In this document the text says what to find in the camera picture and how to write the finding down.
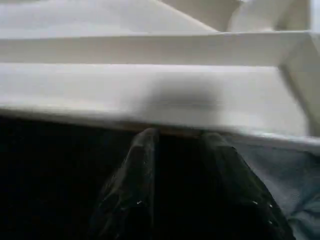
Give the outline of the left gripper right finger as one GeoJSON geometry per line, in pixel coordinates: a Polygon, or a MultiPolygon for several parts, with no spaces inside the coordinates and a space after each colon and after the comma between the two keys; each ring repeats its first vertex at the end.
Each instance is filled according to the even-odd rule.
{"type": "Polygon", "coordinates": [[[232,240],[293,240],[285,215],[238,150],[218,133],[200,136],[202,162],[216,196],[217,224],[232,240]]]}

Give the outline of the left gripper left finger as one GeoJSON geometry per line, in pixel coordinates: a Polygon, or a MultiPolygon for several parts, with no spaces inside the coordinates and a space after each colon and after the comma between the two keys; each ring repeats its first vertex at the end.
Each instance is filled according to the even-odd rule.
{"type": "Polygon", "coordinates": [[[133,138],[121,165],[101,188],[92,213],[92,239],[152,239],[158,139],[154,128],[133,138]]]}

